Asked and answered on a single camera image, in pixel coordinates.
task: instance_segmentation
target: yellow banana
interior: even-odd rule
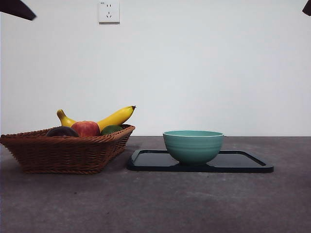
[[[127,106],[119,109],[115,113],[97,122],[100,131],[108,125],[121,125],[131,117],[136,106]]]
[[[57,110],[57,116],[60,119],[62,126],[71,127],[74,123],[76,123],[75,120],[70,119],[69,117],[65,115],[63,109]]]

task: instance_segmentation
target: wall socket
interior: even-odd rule
[[[98,4],[98,21],[102,23],[120,23],[119,0],[103,0]]]

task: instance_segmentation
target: woven texture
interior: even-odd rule
[[[125,150],[135,129],[97,137],[47,137],[52,129],[1,135],[2,143],[26,173],[95,174]]]

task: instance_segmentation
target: tray rim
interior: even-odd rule
[[[253,153],[244,150],[221,150],[219,154],[243,154],[261,166],[241,166],[241,167],[217,167],[217,166],[136,166],[135,160],[143,153],[167,153],[167,150],[138,149],[130,156],[126,168],[132,171],[170,171],[170,172],[221,172],[221,173],[268,173],[274,171],[274,166]]]

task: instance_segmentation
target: black tray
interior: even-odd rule
[[[167,150],[137,150],[127,163],[133,171],[189,171],[189,172],[273,172],[273,166],[259,157],[236,150],[221,150],[205,165],[181,165]]]

